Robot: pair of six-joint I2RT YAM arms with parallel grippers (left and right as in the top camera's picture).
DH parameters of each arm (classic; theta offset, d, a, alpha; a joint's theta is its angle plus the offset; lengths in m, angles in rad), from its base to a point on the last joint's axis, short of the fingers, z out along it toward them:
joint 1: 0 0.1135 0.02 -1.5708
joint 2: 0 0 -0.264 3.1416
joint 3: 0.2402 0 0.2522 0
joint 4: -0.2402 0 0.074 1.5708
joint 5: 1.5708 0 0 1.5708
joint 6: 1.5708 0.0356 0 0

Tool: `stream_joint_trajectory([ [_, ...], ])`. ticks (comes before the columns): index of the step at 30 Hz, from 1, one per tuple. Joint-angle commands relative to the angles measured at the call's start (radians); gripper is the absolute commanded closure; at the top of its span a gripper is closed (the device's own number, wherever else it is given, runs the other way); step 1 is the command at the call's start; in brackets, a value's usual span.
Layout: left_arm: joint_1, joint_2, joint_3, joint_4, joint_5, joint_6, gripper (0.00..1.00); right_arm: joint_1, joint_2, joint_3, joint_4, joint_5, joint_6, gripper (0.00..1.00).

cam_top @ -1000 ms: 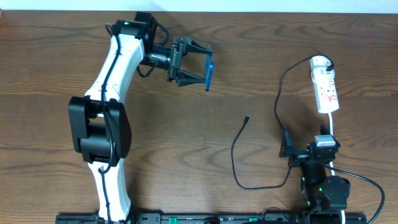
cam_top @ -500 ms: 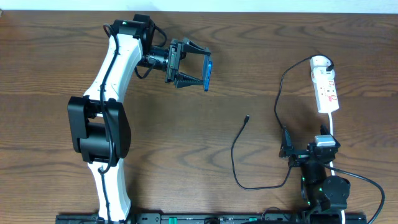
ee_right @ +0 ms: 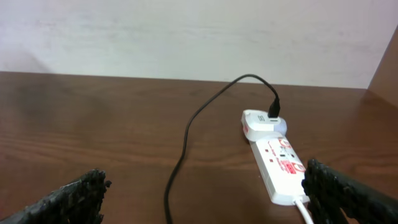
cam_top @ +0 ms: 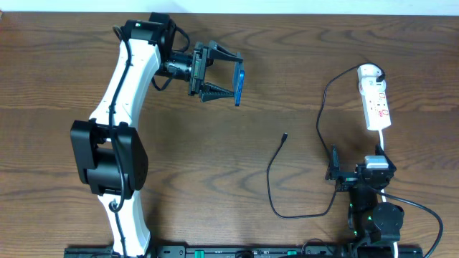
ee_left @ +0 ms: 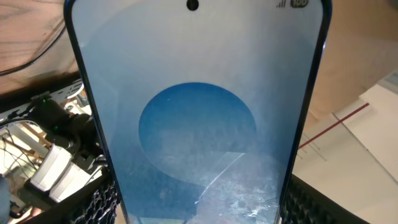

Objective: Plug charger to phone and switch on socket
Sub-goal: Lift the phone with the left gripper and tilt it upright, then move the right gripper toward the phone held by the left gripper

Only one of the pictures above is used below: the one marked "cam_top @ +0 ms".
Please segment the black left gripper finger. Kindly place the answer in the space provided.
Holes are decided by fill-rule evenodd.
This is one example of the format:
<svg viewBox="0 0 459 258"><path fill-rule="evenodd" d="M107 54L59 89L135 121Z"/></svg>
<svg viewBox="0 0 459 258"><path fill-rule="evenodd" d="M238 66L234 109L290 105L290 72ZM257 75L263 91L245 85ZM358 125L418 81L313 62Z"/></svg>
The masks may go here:
<svg viewBox="0 0 459 258"><path fill-rule="evenodd" d="M232 91L224 89L210 82L205 82L204 86L199 91L199 96L202 102L208 102L220 98L231 98L234 97L234 95L235 94Z"/></svg>
<svg viewBox="0 0 459 258"><path fill-rule="evenodd" d="M218 59L230 62L242 62L243 58L240 54L234 54L215 41L210 41L207 50L208 59Z"/></svg>

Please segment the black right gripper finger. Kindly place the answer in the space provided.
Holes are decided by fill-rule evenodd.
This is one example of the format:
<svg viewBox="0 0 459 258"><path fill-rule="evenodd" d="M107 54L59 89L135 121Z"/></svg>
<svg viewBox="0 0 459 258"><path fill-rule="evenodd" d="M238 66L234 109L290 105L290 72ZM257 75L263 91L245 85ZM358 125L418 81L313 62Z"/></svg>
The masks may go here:
<svg viewBox="0 0 459 258"><path fill-rule="evenodd" d="M329 156L329 164L325 175L326 180L336 180L341 172L339 155L335 145L331 146L331 154Z"/></svg>
<svg viewBox="0 0 459 258"><path fill-rule="evenodd" d="M384 152L380 144L375 145L375 155L376 156L386 156L386 153Z"/></svg>

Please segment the blue Galaxy smartphone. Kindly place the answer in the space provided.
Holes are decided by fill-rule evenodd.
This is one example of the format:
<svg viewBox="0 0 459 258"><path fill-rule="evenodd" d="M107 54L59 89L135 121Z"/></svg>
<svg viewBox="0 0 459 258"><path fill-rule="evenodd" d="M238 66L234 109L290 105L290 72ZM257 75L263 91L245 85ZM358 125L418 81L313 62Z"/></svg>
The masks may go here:
<svg viewBox="0 0 459 258"><path fill-rule="evenodd" d="M234 70L233 81L232 81L235 106L240 105L240 100L242 97L242 89L244 85L244 78L245 78L245 70L244 70L243 62L237 62L235 64L235 70Z"/></svg>

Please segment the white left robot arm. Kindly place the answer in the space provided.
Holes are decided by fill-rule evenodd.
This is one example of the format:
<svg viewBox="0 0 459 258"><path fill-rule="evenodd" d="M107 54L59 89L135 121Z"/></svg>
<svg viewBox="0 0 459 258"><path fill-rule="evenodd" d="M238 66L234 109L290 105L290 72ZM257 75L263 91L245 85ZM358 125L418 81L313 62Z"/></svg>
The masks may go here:
<svg viewBox="0 0 459 258"><path fill-rule="evenodd" d="M141 203L148 156L138 134L141 109L155 76L181 80L204 102L241 99L243 58L216 42L174 49L181 30L168 14L113 27L118 62L107 90L87 120L70 130L77 172L103 205L113 233L110 247L68 247L66 257L156 257Z"/></svg>

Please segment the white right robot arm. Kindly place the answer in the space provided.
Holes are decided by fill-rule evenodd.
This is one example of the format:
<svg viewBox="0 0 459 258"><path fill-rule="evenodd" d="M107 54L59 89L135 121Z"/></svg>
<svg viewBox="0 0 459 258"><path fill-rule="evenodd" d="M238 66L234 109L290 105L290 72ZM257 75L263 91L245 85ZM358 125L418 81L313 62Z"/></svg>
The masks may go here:
<svg viewBox="0 0 459 258"><path fill-rule="evenodd" d="M336 146L332 146L326 179L336 182L338 192L350 198L349 228L355 240L347 244L350 257L399 257L397 242L403 225L404 210L388 201L380 201L382 191L397 170L380 145L375 154L365 156L351 172L341 170Z"/></svg>

